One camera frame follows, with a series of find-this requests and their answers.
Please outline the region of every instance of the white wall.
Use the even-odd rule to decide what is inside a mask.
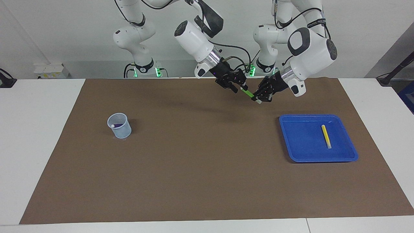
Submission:
[[[47,59],[67,64],[76,78],[113,78],[115,73],[109,74],[108,70],[119,71],[121,76],[124,64],[131,61],[130,54],[119,49],[112,40],[113,32],[126,25],[112,0],[0,1],[5,3]],[[273,22],[269,10],[271,1],[206,2],[224,18],[224,29],[214,41],[244,46],[253,56],[259,49],[252,36],[254,28]],[[412,9],[414,1],[409,0],[325,0],[324,11],[339,57],[319,75],[364,77],[414,21]],[[143,6],[143,11],[157,27],[156,35],[144,42],[154,58],[161,60],[167,69],[175,69],[170,76],[192,75],[192,59],[178,45],[173,33],[183,20],[195,17],[195,9],[181,1],[159,11]],[[42,59],[5,21],[1,18],[0,66],[17,78],[32,78],[32,63]],[[223,53],[247,59],[242,51],[236,49],[224,49]],[[290,55],[285,46],[280,48],[279,54],[279,63]],[[170,60],[188,61],[179,62],[182,64],[179,66],[171,61],[172,65],[167,67]]]

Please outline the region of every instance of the purple marker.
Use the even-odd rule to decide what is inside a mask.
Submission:
[[[118,127],[121,127],[123,124],[114,124],[114,125],[111,125],[111,128],[118,128]]]

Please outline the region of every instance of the green marker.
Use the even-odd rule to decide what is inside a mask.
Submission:
[[[246,93],[246,95],[248,95],[250,98],[253,98],[255,95],[253,95],[249,90],[244,90],[242,87],[240,87],[240,90],[242,90],[244,93]],[[258,104],[262,104],[261,100],[256,100],[256,102]]]
[[[250,98],[253,98],[254,95],[249,91],[249,90],[244,90],[243,88],[240,88],[244,93],[246,93],[246,95],[248,95]]]

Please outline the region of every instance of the blue tray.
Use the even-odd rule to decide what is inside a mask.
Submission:
[[[295,162],[352,162],[358,159],[341,119],[335,115],[283,115],[279,121],[289,156]],[[323,124],[332,149],[326,145]]]

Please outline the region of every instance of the white table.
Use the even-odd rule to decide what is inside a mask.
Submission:
[[[414,115],[392,88],[374,79],[340,82],[413,205]],[[0,89],[0,232],[414,232],[414,216],[17,226],[83,83],[19,80],[12,89]]]

